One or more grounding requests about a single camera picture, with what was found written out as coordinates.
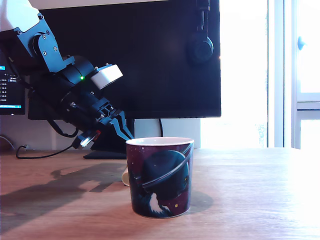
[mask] space-themed mug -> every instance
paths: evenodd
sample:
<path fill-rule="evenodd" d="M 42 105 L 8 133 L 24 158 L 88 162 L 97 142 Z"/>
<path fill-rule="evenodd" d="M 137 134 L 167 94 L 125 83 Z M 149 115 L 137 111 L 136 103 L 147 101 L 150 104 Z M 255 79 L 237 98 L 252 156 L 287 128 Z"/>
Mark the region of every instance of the space-themed mug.
<path fill-rule="evenodd" d="M 126 141 L 132 209 L 149 218 L 171 218 L 190 207 L 194 140 L 146 137 Z"/>

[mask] black headphones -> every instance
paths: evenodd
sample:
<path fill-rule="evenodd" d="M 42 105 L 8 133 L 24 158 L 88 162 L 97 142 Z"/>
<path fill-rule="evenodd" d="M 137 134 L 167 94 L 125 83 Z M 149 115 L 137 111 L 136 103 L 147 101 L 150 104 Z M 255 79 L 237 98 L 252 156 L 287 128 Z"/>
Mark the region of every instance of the black headphones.
<path fill-rule="evenodd" d="M 194 64 L 207 62 L 214 53 L 214 45 L 208 37 L 210 0 L 196 0 L 196 9 L 200 14 L 200 24 L 189 42 L 188 55 Z"/>

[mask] desk surface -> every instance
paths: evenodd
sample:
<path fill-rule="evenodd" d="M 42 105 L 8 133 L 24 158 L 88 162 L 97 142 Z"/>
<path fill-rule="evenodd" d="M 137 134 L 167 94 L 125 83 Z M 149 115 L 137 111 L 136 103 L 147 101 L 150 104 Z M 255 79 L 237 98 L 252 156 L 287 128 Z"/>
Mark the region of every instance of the desk surface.
<path fill-rule="evenodd" d="M 2 240 L 319 240 L 320 159 L 289 148 L 196 150 L 190 210 L 131 209 L 124 160 L 1 156 Z"/>

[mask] monitor stand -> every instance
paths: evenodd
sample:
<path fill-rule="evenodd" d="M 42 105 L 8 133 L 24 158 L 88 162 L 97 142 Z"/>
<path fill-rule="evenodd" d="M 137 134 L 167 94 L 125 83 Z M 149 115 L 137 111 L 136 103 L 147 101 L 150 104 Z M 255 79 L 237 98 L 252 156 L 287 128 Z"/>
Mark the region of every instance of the monitor stand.
<path fill-rule="evenodd" d="M 135 136 L 135 120 L 128 118 L 126 120 L 126 126 L 129 131 Z M 127 159 L 127 155 L 124 153 L 111 152 L 111 151 L 92 151 L 91 153 L 83 156 L 87 160 L 118 160 L 118 159 Z"/>

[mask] black monitor screen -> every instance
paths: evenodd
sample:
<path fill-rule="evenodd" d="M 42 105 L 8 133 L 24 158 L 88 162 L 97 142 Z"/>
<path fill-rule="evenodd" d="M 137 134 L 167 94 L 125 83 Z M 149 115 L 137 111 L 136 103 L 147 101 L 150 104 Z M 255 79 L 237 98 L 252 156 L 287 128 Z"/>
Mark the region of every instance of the black monitor screen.
<path fill-rule="evenodd" d="M 117 64 L 123 76 L 102 94 L 134 119 L 221 115 L 220 11 L 211 0 L 211 59 L 190 62 L 187 45 L 197 31 L 196 0 L 168 0 L 40 10 L 61 55 L 94 66 Z M 31 102 L 29 111 L 40 114 Z"/>
<path fill-rule="evenodd" d="M 0 115 L 25 114 L 25 88 L 17 82 L 0 51 Z"/>

